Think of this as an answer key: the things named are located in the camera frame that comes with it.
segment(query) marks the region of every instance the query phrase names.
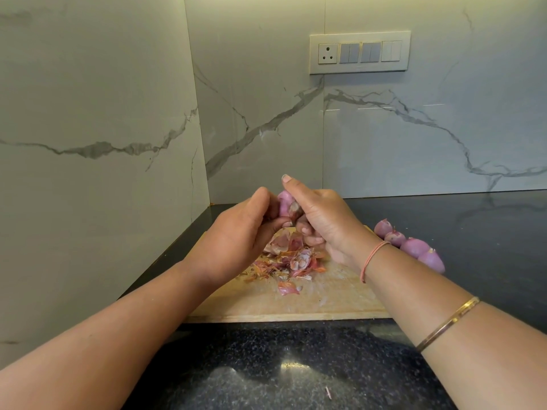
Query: bracelet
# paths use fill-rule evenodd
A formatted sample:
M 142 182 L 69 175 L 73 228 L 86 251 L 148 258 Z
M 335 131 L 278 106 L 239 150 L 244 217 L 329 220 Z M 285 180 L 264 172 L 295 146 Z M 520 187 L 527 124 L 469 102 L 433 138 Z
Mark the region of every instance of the bracelet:
M 477 306 L 480 302 L 480 299 L 474 296 L 470 300 L 468 300 L 466 303 L 464 303 L 455 313 L 452 315 L 452 317 L 448 318 L 448 321 L 443 323 L 442 325 L 439 325 L 436 330 L 434 330 L 426 339 L 421 341 L 420 344 L 416 347 L 418 352 L 424 351 L 428 346 L 430 346 L 434 340 L 439 338 L 442 334 L 444 334 L 448 328 L 450 328 L 452 325 L 454 325 L 456 322 L 458 322 L 465 314 L 467 314 L 470 310 L 472 310 L 475 306 Z
M 388 241 L 382 241 L 374 248 L 372 252 L 370 252 L 369 257 L 366 259 L 365 266 L 363 266 L 363 270 L 361 271 L 361 282 L 365 283 L 365 269 L 369 265 L 370 260 L 373 258 L 373 256 L 376 254 L 376 252 L 384 245 L 391 244 Z

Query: hand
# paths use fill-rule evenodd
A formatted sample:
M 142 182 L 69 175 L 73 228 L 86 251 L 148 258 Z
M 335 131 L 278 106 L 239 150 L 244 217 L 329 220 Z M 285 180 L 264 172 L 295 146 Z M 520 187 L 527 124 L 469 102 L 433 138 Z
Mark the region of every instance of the hand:
M 277 218 L 279 201 L 267 188 L 221 213 L 184 259 L 188 269 L 215 289 L 244 271 L 288 218 Z
M 304 209 L 297 230 L 304 234 L 306 244 L 324 245 L 335 262 L 361 270 L 363 239 L 379 241 L 379 238 L 366 230 L 336 191 L 311 190 L 288 175 L 282 181 Z

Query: person's right hand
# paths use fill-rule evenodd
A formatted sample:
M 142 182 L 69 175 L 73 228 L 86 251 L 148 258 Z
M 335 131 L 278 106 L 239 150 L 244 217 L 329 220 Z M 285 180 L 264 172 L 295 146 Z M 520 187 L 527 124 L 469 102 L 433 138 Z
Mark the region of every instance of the person's right hand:
M 284 175 L 283 186 L 298 201 L 305 215 L 297 221 L 297 230 L 306 244 L 324 245 L 335 262 L 355 271 L 363 265 L 363 239 L 379 241 L 361 224 L 346 202 L 334 190 L 311 190 L 300 181 Z

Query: orange thread bracelet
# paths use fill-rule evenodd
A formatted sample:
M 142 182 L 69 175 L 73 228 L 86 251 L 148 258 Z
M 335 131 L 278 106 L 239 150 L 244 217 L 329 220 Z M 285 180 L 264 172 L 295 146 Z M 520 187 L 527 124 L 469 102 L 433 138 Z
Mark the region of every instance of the orange thread bracelet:
M 372 252 L 370 252 L 369 257 L 366 259 L 365 266 L 363 266 L 363 271 L 361 272 L 361 282 L 365 283 L 365 269 L 369 265 L 370 260 L 373 258 L 376 252 L 379 251 L 379 249 L 382 248 L 382 246 L 385 246 L 386 244 L 391 244 L 391 243 L 388 241 L 383 241 L 379 243 L 378 246 L 376 246 Z

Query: forearm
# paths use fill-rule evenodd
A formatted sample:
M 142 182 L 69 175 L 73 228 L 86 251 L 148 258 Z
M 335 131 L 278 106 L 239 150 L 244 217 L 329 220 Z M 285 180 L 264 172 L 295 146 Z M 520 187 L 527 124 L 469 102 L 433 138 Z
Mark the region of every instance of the forearm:
M 363 234 L 361 251 L 355 251 L 356 263 L 363 265 L 379 241 L 370 233 Z M 366 269 L 366 282 L 414 345 L 472 297 L 391 246 L 374 255 Z M 460 408 L 513 409 L 544 404 L 545 351 L 544 334 L 481 303 L 423 355 Z
M 214 289 L 175 265 L 0 372 L 3 408 L 120 408 L 164 340 Z

